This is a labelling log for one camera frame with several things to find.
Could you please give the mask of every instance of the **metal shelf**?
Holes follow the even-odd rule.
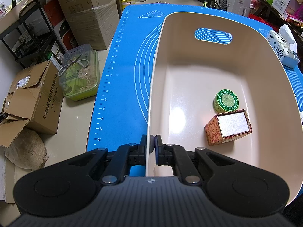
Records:
[[[45,43],[43,44],[43,46],[41,47],[37,40],[35,39],[34,35],[32,35],[30,33],[30,29],[28,28],[27,24],[25,23],[25,20],[30,17],[37,9],[39,9],[42,18],[44,20],[44,22],[46,23],[49,31],[51,32],[50,36],[48,37],[48,39],[45,41]],[[31,39],[33,40],[34,44],[37,47],[37,51],[31,54],[28,54],[22,58],[19,58],[15,52],[12,51],[12,49],[7,45],[7,43],[4,41],[4,37],[7,36],[8,34],[10,34],[13,30],[17,30],[19,32],[20,35],[22,35],[19,26],[23,25],[25,27],[25,29],[28,31],[28,34],[30,35]],[[13,55],[13,57],[15,58],[15,61],[17,63],[19,63],[23,68],[26,68],[25,65],[23,64],[24,62],[28,62],[31,59],[35,59],[35,58],[42,58],[47,60],[47,55],[45,53],[45,50],[47,49],[47,47],[50,45],[50,43],[52,42],[56,42],[58,44],[58,47],[60,48],[60,50],[62,51],[62,53],[65,52],[64,48],[62,47],[61,43],[59,42],[59,40],[57,39],[52,27],[49,25],[43,11],[42,8],[40,6],[40,3],[38,2],[38,0],[33,0],[31,1],[29,4],[27,4],[19,13],[19,19],[13,23],[11,26],[9,26],[7,29],[5,29],[1,34],[0,34],[0,40],[3,42],[3,44],[5,45],[5,47],[8,49],[8,51]]]

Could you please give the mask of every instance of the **white tile floor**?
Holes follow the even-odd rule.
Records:
[[[159,1],[172,4],[202,5],[202,3],[196,0],[147,0],[137,4]],[[103,71],[108,51],[98,51],[101,72]],[[46,166],[85,152],[94,101],[95,96],[77,102],[64,98],[57,134],[41,136],[49,156],[45,164]],[[15,167],[16,181],[29,172],[30,170]],[[0,202],[0,224],[6,226],[18,216],[19,212],[15,204]]]

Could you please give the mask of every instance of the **tissue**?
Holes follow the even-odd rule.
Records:
[[[300,60],[296,52],[289,49],[286,40],[284,40],[280,33],[270,30],[266,39],[283,65],[290,68],[295,68],[298,65]]]
[[[279,29],[279,33],[285,39],[289,49],[297,53],[297,43],[288,25],[281,26]]]

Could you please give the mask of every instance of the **wrapped box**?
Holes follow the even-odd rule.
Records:
[[[209,146],[237,140],[252,133],[244,109],[216,114],[204,127]]]
[[[283,65],[290,68],[295,68],[298,65],[300,59],[294,51],[288,48],[287,42],[280,33],[270,30],[266,39]]]

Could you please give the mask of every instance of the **beige plastic basket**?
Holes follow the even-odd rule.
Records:
[[[19,19],[19,12],[31,1],[32,0],[21,0],[2,18],[2,20],[0,20],[0,33],[4,32]]]
[[[198,40],[194,33],[201,27],[228,32],[232,41]],[[204,126],[215,115],[213,100],[222,89],[236,93],[253,132],[209,147]],[[293,90],[267,40],[241,23],[188,12],[165,18],[148,117],[148,138],[158,134],[163,143],[190,151],[206,147],[279,175],[290,188],[288,203],[302,186],[303,130]],[[146,164],[147,176],[173,175],[171,167],[155,165],[155,151],[147,154]]]

